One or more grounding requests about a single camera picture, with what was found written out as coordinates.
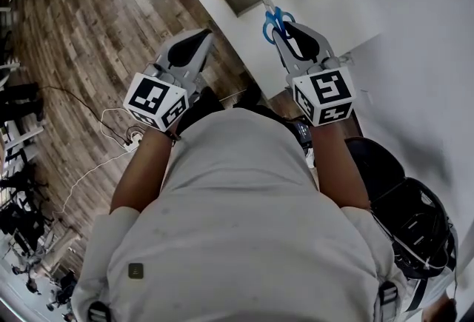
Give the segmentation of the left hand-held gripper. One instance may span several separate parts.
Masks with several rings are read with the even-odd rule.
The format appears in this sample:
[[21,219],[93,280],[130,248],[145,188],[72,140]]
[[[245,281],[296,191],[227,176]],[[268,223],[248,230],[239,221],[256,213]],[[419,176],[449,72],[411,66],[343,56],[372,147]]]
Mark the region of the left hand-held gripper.
[[213,45],[210,29],[186,30],[161,45],[157,62],[136,73],[123,106],[135,120],[163,133],[198,97],[196,78]]

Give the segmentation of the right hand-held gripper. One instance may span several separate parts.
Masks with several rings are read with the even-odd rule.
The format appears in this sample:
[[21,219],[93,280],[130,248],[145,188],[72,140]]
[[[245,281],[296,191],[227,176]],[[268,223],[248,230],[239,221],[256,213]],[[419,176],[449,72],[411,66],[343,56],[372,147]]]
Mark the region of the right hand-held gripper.
[[295,40],[300,55],[279,29],[273,28],[272,37],[300,111],[314,127],[349,118],[356,99],[349,68],[324,69],[314,63],[325,62],[332,55],[328,40],[297,22],[285,22],[284,26],[288,36]]

